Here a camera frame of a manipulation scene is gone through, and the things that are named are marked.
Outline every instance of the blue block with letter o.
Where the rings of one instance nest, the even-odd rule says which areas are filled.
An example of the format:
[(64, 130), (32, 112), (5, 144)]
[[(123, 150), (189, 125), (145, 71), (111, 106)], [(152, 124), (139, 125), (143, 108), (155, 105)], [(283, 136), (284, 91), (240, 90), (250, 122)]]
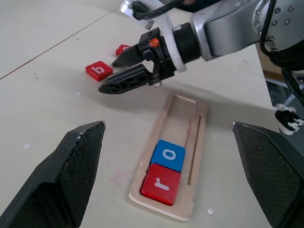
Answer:
[(151, 164), (156, 163), (169, 169), (181, 172), (186, 149), (173, 143), (159, 140), (151, 159)]

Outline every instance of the white debris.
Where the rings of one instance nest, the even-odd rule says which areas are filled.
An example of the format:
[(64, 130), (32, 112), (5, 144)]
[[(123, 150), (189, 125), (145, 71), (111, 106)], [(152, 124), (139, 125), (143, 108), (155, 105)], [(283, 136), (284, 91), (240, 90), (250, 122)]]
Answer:
[(208, 211), (208, 213), (211, 214), (211, 215), (214, 213), (214, 211), (212, 210), (212, 208), (209, 208), (207, 211)]

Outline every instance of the robotic arm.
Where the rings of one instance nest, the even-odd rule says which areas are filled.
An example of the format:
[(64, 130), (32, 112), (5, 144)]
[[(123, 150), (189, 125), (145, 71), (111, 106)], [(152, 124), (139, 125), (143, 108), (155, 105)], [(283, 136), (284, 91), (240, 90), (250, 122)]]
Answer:
[[(222, 0), (194, 13), (189, 23), (173, 27), (166, 13), (174, 0), (124, 0), (121, 12), (150, 29), (137, 45), (124, 51), (114, 67), (130, 67), (110, 77), (102, 93), (122, 94), (143, 85), (161, 85), (174, 72), (186, 71), (186, 63), (205, 61), (240, 51), (260, 42), (261, 51), (282, 68), (285, 81), (304, 105), (298, 84), (304, 80), (303, 0)], [(153, 72), (141, 63), (153, 61)]]

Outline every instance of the white table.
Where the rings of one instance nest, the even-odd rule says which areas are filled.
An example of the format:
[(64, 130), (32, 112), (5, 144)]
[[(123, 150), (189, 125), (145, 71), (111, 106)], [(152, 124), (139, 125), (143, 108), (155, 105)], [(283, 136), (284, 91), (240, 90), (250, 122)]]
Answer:
[[(177, 23), (189, 19), (178, 10), (171, 15)], [(85, 66), (99, 60), (110, 64), (119, 45), (137, 43), (144, 32), (114, 11), (0, 80), (0, 213), (67, 131), (104, 120), (107, 129), (82, 228), (270, 228), (246, 180), (231, 131), (233, 121), (277, 130), (255, 46), (211, 62), (192, 62), (187, 72), (165, 80), (160, 88), (99, 93), (99, 83), (86, 75)], [(58, 39), (69, 36), (57, 33)], [(12, 53), (10, 60), (0, 54), (0, 68), (18, 54)], [(210, 105), (194, 215), (185, 223), (128, 199), (142, 149), (170, 91)]]

